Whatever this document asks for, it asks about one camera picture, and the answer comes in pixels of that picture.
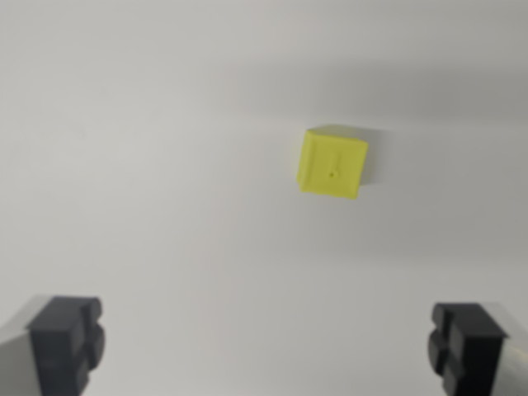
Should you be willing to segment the black silver gripper right finger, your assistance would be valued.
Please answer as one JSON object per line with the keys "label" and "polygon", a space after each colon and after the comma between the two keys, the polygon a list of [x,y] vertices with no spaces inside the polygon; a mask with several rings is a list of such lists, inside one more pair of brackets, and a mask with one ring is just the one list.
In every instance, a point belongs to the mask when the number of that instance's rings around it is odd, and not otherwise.
{"label": "black silver gripper right finger", "polygon": [[527,326],[497,303],[437,303],[427,343],[450,396],[527,394]]}

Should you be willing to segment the black silver gripper left finger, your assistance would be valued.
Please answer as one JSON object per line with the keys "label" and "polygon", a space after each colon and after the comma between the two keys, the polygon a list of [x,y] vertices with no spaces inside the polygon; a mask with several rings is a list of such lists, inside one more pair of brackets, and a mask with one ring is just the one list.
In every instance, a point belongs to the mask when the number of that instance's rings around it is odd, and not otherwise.
{"label": "black silver gripper left finger", "polygon": [[101,316],[97,297],[32,297],[1,325],[1,394],[83,394],[104,354]]}

